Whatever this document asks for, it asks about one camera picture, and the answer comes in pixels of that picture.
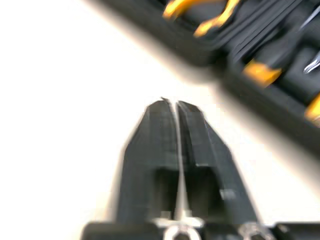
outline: tool case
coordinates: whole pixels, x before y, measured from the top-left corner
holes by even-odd
[[[320,51],[320,16],[304,27],[299,40],[294,34],[288,38],[292,29],[310,17],[320,0],[186,0],[183,12],[168,10],[173,0],[94,1],[122,13],[193,65],[213,67],[218,59],[225,60],[226,64],[219,67],[225,71],[222,82],[228,90],[294,140],[320,154],[320,67],[304,72]],[[285,56],[285,67],[263,74],[266,66],[252,67],[259,51],[268,53],[268,45],[281,40],[283,46],[278,53],[295,41],[294,52]],[[274,56],[269,51],[271,60]],[[253,72],[260,74],[258,80]],[[261,84],[260,77],[271,75],[272,82]]]

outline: yellow handle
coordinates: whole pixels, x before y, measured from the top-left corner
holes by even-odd
[[[318,95],[309,105],[304,113],[305,117],[320,127],[320,95]]]
[[[217,2],[223,0],[171,0],[165,7],[163,17],[166,19],[177,18],[190,7],[207,2]]]
[[[245,66],[243,73],[263,87],[267,87],[280,77],[282,69],[270,69],[267,65],[255,62],[253,59]]]
[[[233,14],[236,6],[239,4],[241,0],[228,0],[225,9],[222,14],[216,16],[213,19],[210,19],[208,21],[204,21],[199,25],[197,30],[194,32],[195,37],[201,37],[214,27],[221,27],[223,24],[226,23],[226,21],[231,17]]]

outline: black tool case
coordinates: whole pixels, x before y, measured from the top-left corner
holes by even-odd
[[[320,0],[242,0],[227,24],[202,37],[194,36],[199,24],[219,15],[227,1],[195,5],[175,20],[163,17],[169,0],[94,1],[122,13],[193,65],[214,66],[217,59],[226,60],[222,81],[227,89],[294,140],[320,154],[319,122],[305,117],[308,105],[320,93],[320,67],[303,73],[320,51],[320,16],[308,24],[288,69],[273,84],[262,87],[244,74],[246,64],[259,49],[302,24]]]

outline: screwdriver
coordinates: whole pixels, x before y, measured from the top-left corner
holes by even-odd
[[[309,74],[316,68],[320,66],[320,51],[317,55],[312,59],[312,61],[304,68],[303,73]]]
[[[264,46],[244,68],[247,76],[264,87],[272,84],[289,67],[302,40],[306,26],[320,13],[318,6],[298,28]]]
[[[171,0],[164,9],[163,17],[166,19],[175,19],[196,4],[217,1],[221,0]],[[218,30],[220,27],[226,25],[235,16],[240,2],[241,0],[228,0],[224,11],[214,18],[202,22],[194,32],[194,36],[202,37],[210,30]]]

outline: white surface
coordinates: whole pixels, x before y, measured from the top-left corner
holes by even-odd
[[[320,162],[109,9],[0,2],[1,239],[77,240],[110,220],[122,150],[159,97],[199,106],[261,219],[320,221]]]

